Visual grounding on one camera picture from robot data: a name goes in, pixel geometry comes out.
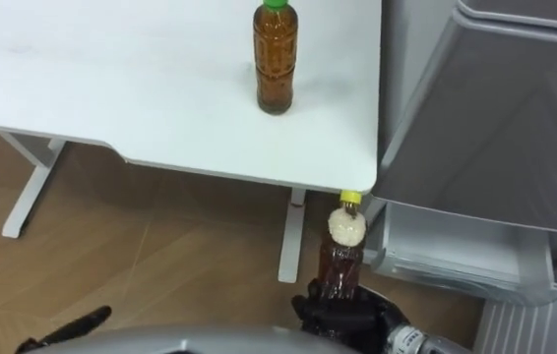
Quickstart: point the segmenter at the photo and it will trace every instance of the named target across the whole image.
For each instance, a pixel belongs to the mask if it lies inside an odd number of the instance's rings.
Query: wooden floor
[[[30,173],[0,139],[0,231]],[[287,198],[286,188],[128,165],[104,147],[68,145],[24,236],[0,236],[0,353],[103,304],[113,308],[103,329],[296,328],[289,299],[315,274],[336,197],[308,195],[296,284],[277,282]],[[368,270],[362,278],[417,326],[472,344],[480,301]]]

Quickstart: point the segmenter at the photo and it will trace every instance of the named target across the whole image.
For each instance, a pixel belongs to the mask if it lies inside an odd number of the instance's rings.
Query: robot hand
[[[307,290],[307,297],[295,296],[291,301],[302,329],[313,334],[340,332],[342,342],[360,353],[470,353],[446,338],[412,327],[397,305],[369,288],[359,286],[352,300],[321,299],[316,279]]]
[[[102,325],[111,314],[112,309],[109,306],[102,306],[85,316],[61,326],[41,340],[27,339],[16,349],[16,354],[28,353],[52,344],[85,336]]]
[[[409,325],[402,311],[366,287],[359,286],[352,300],[321,299],[321,285],[314,279],[307,296],[295,296],[291,303],[302,320],[302,330],[320,334],[333,330],[342,333],[344,344],[364,353],[387,352],[387,338],[393,331]]]

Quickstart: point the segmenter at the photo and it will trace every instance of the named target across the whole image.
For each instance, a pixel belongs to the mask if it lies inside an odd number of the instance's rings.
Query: bottle label
[[[261,74],[270,77],[290,74],[296,65],[296,35],[276,39],[255,33],[255,56]]]

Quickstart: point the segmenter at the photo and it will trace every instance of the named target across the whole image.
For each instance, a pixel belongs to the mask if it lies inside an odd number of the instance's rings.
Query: plastic bottle
[[[298,15],[287,0],[264,0],[253,21],[257,102],[270,114],[291,106]]]
[[[357,212],[360,203],[359,193],[342,191],[340,208],[329,217],[318,266],[323,299],[351,299],[359,285],[366,233],[366,220]]]

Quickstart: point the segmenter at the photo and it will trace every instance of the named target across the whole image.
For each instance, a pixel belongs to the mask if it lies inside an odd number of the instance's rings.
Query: table foot
[[[305,192],[304,189],[293,188],[291,190],[285,230],[282,235],[280,264],[278,265],[278,281],[280,282],[294,283],[298,275],[300,243],[305,218]]]
[[[29,181],[23,188],[12,212],[10,212],[3,225],[3,236],[18,238],[66,142],[53,139],[49,141],[48,146],[40,147],[39,142],[44,141],[43,138],[19,136],[9,133],[0,133],[0,135],[35,166]]]

